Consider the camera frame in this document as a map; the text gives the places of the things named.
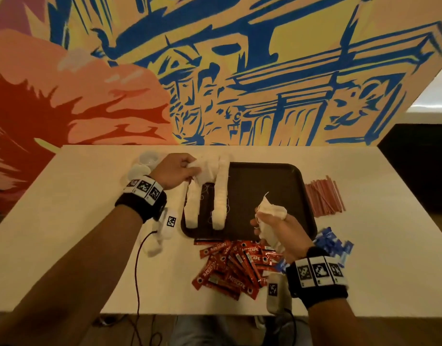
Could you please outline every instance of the person's right hand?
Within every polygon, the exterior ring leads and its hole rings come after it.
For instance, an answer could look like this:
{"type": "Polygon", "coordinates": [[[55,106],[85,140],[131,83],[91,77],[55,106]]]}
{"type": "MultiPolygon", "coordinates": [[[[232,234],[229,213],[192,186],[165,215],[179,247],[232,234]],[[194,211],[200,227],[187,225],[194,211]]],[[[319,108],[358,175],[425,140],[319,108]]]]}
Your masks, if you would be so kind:
{"type": "MultiPolygon", "coordinates": [[[[306,257],[307,251],[314,246],[304,228],[298,220],[291,215],[287,215],[284,220],[270,214],[257,212],[256,216],[272,227],[277,239],[285,248],[284,256],[287,263],[306,257]]],[[[259,235],[258,221],[253,219],[250,224],[255,227],[254,233],[259,235]]]]}

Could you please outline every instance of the painted wall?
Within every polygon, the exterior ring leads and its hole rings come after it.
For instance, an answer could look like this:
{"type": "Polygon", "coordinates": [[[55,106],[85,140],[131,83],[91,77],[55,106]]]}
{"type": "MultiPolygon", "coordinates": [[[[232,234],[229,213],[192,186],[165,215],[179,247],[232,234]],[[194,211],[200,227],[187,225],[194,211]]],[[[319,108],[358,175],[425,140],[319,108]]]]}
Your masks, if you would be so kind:
{"type": "Polygon", "coordinates": [[[0,0],[0,213],[63,144],[376,145],[442,0],[0,0]]]}

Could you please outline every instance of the pile of red packets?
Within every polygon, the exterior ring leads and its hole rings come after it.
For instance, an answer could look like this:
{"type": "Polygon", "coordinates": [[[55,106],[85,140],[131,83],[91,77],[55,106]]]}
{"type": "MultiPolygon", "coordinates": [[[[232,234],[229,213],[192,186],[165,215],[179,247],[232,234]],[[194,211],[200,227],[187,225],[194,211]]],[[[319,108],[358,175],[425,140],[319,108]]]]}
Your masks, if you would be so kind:
{"type": "Polygon", "coordinates": [[[253,241],[195,239],[194,245],[211,245],[200,250],[208,261],[192,281],[195,289],[202,285],[238,300],[244,292],[256,300],[259,289],[267,285],[265,272],[278,272],[282,255],[253,241]]]}

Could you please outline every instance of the blue and yellow painting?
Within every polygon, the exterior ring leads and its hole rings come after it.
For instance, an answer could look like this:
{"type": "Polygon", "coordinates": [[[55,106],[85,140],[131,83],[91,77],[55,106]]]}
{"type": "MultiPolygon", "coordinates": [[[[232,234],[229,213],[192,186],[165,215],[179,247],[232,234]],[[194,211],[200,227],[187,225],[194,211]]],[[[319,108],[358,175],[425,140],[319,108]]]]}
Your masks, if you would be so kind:
{"type": "Polygon", "coordinates": [[[0,212],[68,143],[375,146],[441,68],[442,0],[0,0],[0,212]]]}

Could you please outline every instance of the wristband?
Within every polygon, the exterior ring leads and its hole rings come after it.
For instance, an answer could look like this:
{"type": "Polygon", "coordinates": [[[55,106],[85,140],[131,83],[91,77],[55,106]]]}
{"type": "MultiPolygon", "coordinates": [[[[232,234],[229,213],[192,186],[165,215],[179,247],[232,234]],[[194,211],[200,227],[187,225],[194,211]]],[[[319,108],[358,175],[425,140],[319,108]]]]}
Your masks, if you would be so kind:
{"type": "Polygon", "coordinates": [[[166,194],[163,187],[149,176],[131,180],[123,190],[123,194],[115,203],[126,205],[136,211],[143,223],[153,217],[156,221],[166,205],[166,194]]]}
{"type": "Polygon", "coordinates": [[[335,298],[347,298],[347,280],[338,259],[318,247],[309,248],[306,258],[286,268],[288,288],[309,309],[316,303],[335,298]]]}

